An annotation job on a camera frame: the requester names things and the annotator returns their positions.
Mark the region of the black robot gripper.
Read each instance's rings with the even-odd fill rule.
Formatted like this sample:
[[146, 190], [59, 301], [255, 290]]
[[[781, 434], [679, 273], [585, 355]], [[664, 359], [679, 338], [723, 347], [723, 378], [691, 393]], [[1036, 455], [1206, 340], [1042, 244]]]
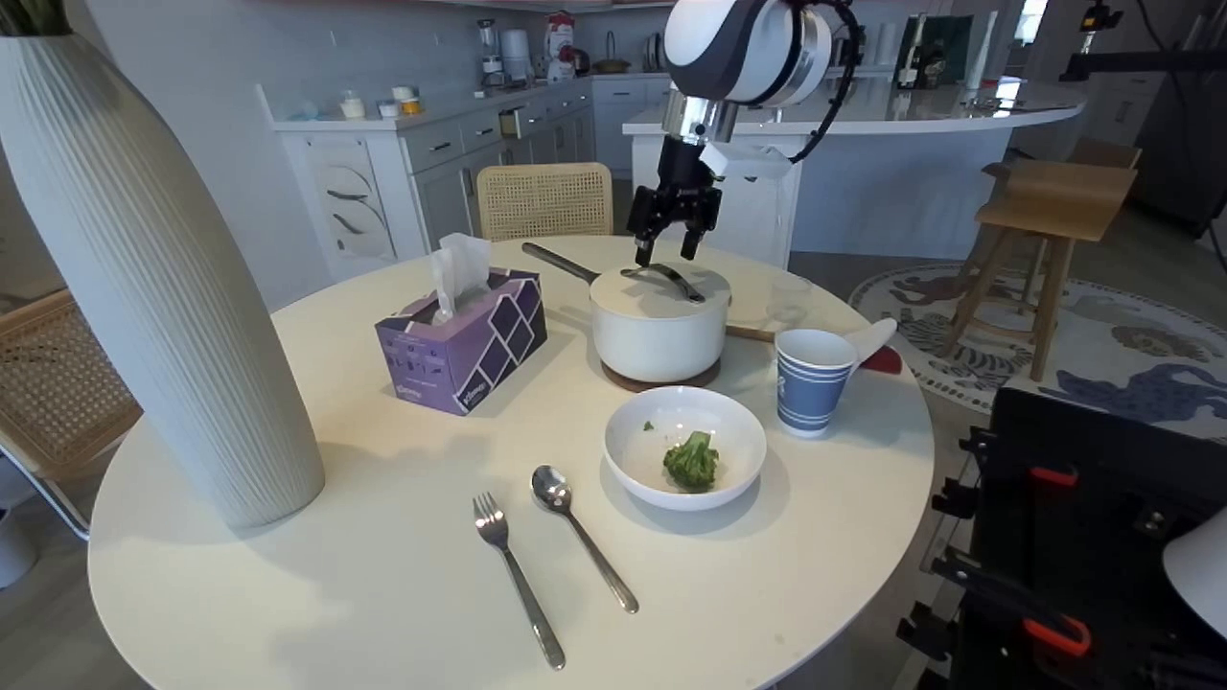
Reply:
[[694, 262], [717, 221], [723, 190], [701, 149], [669, 134], [656, 158], [656, 180], [632, 190], [628, 234], [637, 268], [652, 263], [656, 234], [687, 221], [684, 255]]

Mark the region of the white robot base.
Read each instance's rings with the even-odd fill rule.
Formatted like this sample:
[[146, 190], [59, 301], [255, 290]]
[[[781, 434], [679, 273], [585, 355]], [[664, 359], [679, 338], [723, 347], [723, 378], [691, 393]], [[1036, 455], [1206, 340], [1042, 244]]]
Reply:
[[1227, 640], [1227, 506], [1171, 541], [1164, 572], [1180, 600]]

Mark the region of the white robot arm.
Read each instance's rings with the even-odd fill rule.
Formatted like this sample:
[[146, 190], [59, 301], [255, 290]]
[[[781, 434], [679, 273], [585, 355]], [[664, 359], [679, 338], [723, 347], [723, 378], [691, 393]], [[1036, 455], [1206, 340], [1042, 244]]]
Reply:
[[864, 61], [864, 21], [850, 0], [677, 0], [664, 21], [670, 101], [656, 158], [656, 184], [632, 190], [632, 262], [656, 255], [656, 236], [684, 226], [694, 255], [717, 226], [730, 142], [740, 112], [780, 112], [809, 101], [840, 70], [827, 115], [790, 166], [804, 161], [840, 115]]

